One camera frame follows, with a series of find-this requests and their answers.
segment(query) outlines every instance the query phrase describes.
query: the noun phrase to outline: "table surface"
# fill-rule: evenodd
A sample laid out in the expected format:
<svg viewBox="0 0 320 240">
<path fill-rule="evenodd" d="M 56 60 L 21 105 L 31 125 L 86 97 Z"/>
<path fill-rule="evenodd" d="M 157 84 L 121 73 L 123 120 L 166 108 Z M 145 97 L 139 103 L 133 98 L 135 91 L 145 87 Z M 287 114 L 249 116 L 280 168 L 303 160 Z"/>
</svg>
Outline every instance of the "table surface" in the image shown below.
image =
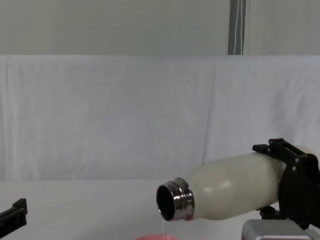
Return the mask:
<svg viewBox="0 0 320 240">
<path fill-rule="evenodd" d="M 162 233 L 156 189 L 165 180 L 3 181 L 0 210 L 27 199 L 27 225 L 4 240 L 134 240 Z M 167 222 L 180 240 L 240 240 L 256 211 L 223 221 Z"/>
</svg>

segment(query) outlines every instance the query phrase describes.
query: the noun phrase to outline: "pink cup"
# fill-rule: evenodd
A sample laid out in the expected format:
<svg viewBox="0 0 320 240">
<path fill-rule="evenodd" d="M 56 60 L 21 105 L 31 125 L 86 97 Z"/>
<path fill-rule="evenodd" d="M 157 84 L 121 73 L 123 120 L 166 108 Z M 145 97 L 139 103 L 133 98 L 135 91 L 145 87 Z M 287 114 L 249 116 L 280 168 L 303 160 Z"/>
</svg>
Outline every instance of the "pink cup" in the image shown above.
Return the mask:
<svg viewBox="0 0 320 240">
<path fill-rule="evenodd" d="M 136 240 L 178 240 L 178 238 L 173 236 L 163 236 L 163 235 L 147 235 L 137 238 Z"/>
</svg>

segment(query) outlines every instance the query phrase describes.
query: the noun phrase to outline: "black bracket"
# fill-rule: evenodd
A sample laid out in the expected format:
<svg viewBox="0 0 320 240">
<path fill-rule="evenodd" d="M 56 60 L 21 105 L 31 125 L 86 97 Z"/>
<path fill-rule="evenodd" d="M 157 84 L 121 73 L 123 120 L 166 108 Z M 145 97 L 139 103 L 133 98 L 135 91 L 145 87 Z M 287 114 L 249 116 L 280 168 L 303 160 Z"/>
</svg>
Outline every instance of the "black bracket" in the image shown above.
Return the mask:
<svg viewBox="0 0 320 240">
<path fill-rule="evenodd" d="M 290 219 L 302 229 L 320 228 L 320 170 L 315 155 L 305 153 L 282 138 L 269 145 L 253 145 L 252 150 L 286 164 L 278 190 L 279 210 L 258 209 L 262 219 Z"/>
<path fill-rule="evenodd" d="M 27 224 L 27 200 L 21 198 L 12 208 L 0 213 L 0 239 Z"/>
</svg>

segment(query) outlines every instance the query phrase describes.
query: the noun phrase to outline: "silver device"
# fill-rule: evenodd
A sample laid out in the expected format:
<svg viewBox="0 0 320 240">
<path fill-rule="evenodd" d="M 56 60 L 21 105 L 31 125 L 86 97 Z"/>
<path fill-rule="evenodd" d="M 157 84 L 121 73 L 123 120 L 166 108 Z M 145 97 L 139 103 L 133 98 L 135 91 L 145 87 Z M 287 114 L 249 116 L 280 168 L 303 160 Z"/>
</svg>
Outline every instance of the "silver device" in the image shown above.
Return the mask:
<svg viewBox="0 0 320 240">
<path fill-rule="evenodd" d="M 320 240 L 320 235 L 292 220 L 251 219 L 242 227 L 241 240 Z"/>
</svg>

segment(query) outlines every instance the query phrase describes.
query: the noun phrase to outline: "white water bottle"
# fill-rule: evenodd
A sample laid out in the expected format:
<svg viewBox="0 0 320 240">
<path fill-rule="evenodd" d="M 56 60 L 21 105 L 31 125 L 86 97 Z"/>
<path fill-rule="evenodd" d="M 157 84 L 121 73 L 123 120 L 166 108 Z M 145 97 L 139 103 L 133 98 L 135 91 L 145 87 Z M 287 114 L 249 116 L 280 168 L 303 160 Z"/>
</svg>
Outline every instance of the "white water bottle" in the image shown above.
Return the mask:
<svg viewBox="0 0 320 240">
<path fill-rule="evenodd" d="M 166 221 L 228 219 L 276 203 L 285 167 L 257 152 L 209 161 L 183 178 L 160 185 L 157 206 Z"/>
</svg>

